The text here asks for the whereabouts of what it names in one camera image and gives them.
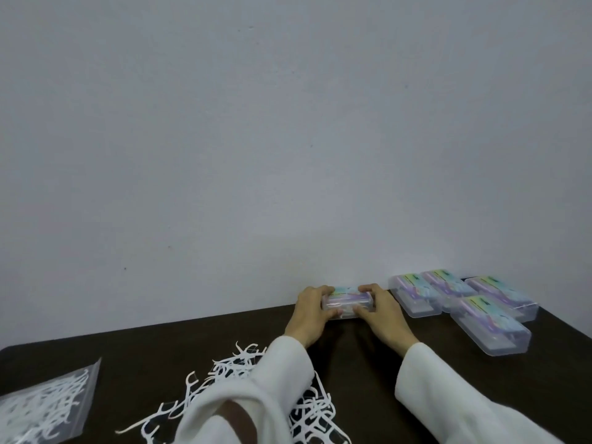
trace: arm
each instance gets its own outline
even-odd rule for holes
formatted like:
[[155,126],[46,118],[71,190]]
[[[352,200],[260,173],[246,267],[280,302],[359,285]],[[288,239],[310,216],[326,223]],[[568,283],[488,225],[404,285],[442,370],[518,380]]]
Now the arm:
[[332,291],[322,286],[300,293],[285,335],[270,344],[247,379],[219,382],[201,393],[183,415],[175,443],[291,443],[286,418],[314,375],[306,348],[340,314],[321,310],[322,296]]
[[383,343],[403,357],[395,397],[438,442],[560,443],[526,416],[490,401],[420,343],[388,292],[375,283],[359,290],[372,292],[376,313],[363,308],[355,309],[356,313]]

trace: dark brown table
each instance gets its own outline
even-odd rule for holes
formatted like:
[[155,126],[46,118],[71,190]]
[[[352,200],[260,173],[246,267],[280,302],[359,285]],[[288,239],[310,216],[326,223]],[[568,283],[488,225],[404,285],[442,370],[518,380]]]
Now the dark brown table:
[[[185,395],[185,376],[202,379],[212,359],[231,355],[238,340],[262,347],[283,333],[292,306],[23,344],[0,351],[0,395],[102,357],[82,436],[74,443],[142,443],[139,430],[116,436]],[[509,405],[568,444],[592,442],[592,340],[541,309],[527,326],[526,354],[489,357],[446,314],[409,319],[427,343],[469,383]],[[393,395],[401,359],[360,320],[331,321],[310,348],[315,369],[337,409],[335,422],[354,443],[435,442]],[[158,437],[170,442],[174,424]]]

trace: white sweater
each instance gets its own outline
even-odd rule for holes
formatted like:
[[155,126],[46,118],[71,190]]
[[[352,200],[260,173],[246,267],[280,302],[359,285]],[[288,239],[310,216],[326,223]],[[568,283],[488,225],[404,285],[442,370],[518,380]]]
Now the white sweater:
[[[280,336],[271,343],[248,379],[215,384],[195,399],[179,424],[175,443],[241,444],[238,433],[242,435],[242,444],[289,444],[292,438],[286,418],[310,386],[313,375],[313,365],[302,345],[291,337]],[[518,411],[480,394],[423,343],[415,344],[405,355],[395,397],[440,443],[561,442]],[[240,427],[228,419],[234,423],[233,428],[225,419],[227,414],[213,416],[227,400],[234,401],[234,412],[240,410],[243,424],[245,418],[249,423],[252,420],[251,438],[256,433],[256,441],[245,438],[244,430],[235,433]]]

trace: person's left hand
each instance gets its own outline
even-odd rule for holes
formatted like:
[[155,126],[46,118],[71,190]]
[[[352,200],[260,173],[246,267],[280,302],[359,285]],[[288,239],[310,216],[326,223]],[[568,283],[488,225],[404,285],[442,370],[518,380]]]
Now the person's left hand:
[[292,336],[307,348],[315,343],[323,333],[325,323],[343,313],[338,308],[321,309],[321,299],[335,291],[335,287],[323,285],[318,288],[309,286],[298,295],[294,313],[286,326],[284,335]]

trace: person's right hand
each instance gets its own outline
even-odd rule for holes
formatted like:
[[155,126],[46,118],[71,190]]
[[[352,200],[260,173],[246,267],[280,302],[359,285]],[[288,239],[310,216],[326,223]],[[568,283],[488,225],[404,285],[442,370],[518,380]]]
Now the person's right hand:
[[407,325],[399,303],[377,283],[360,285],[358,290],[372,294],[376,312],[371,313],[362,306],[354,306],[353,311],[368,323],[374,335],[404,357],[409,348],[419,343],[419,340]]

